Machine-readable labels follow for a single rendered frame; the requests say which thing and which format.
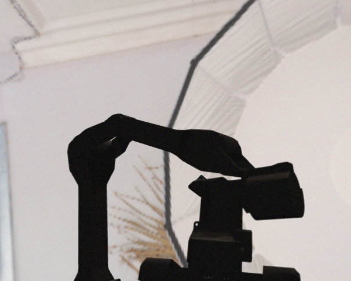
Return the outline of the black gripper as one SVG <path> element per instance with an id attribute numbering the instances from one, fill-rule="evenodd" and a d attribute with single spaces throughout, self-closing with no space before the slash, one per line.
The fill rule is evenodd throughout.
<path id="1" fill-rule="evenodd" d="M 222 223 L 243 229 L 243 224 L 235 217 L 227 215 L 205 215 L 199 219 L 205 222 L 205 230 L 221 231 Z M 172 259 L 146 258 L 139 271 L 139 281 L 301 281 L 297 270 L 289 267 L 263 266 L 263 273 L 242 272 L 242 262 L 238 261 L 234 272 L 221 273 L 218 270 L 194 270 L 181 267 Z"/>

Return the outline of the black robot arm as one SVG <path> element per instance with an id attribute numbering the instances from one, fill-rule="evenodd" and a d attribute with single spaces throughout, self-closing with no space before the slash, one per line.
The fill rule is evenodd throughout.
<path id="1" fill-rule="evenodd" d="M 74 281 L 121 281 L 108 268 L 107 184 L 116 158 L 131 141 L 170 152 L 202 172 L 241 177 L 206 179 L 200 175 L 190 183 L 188 188 L 201 197 L 199 218 L 227 215 L 242 222 L 243 209 L 256 221 L 304 216 L 304 193 L 292 163 L 255 168 L 230 136 L 206 129 L 177 130 L 114 114 L 83 130 L 67 148 L 69 170 L 78 184 L 78 272 Z M 187 263 L 194 270 L 232 273 L 238 261 L 252 262 L 252 251 L 252 230 L 235 229 L 233 234 L 233 225 L 222 223 L 221 231 L 207 231 L 204 221 L 195 221 Z"/>

